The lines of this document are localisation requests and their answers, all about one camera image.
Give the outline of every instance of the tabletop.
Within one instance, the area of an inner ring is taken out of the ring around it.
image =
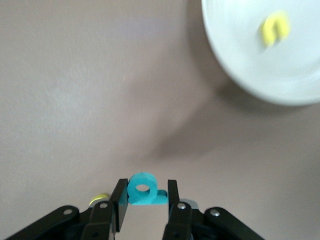
[[[137,172],[265,239],[320,239],[320,105],[234,84],[200,0],[2,0],[0,32],[0,239]],[[160,240],[167,214],[129,206],[116,239]]]

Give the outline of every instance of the teal object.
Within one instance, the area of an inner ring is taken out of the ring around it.
[[[147,191],[137,189],[139,185],[149,187]],[[148,172],[139,172],[133,175],[128,183],[127,193],[132,205],[159,205],[168,203],[168,194],[165,190],[158,190],[155,176]]]

